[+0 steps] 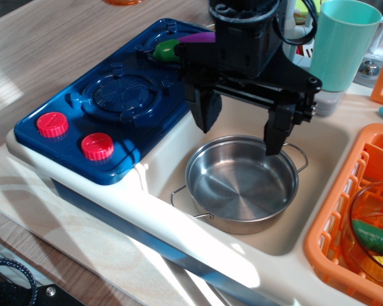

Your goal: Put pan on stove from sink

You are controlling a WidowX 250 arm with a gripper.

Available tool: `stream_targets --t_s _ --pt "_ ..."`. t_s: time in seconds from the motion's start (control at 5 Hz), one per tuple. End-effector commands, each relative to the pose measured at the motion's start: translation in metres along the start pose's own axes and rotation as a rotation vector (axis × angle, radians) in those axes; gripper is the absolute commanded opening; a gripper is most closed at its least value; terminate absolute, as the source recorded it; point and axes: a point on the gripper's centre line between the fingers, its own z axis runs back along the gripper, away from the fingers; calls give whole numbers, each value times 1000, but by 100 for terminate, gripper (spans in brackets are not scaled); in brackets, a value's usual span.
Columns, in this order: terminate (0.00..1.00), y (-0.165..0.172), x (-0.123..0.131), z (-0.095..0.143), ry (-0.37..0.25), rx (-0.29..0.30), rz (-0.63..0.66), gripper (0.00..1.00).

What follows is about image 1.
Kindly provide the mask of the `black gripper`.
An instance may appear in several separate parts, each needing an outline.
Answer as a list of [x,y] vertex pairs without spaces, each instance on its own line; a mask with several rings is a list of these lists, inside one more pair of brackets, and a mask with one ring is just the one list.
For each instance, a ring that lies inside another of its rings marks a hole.
[[310,121],[321,81],[294,64],[283,43],[314,39],[318,24],[299,39],[287,39],[287,1],[210,1],[214,43],[180,43],[181,78],[197,127],[207,133],[222,110],[222,96],[269,110],[264,127],[266,155],[280,153],[293,124]]

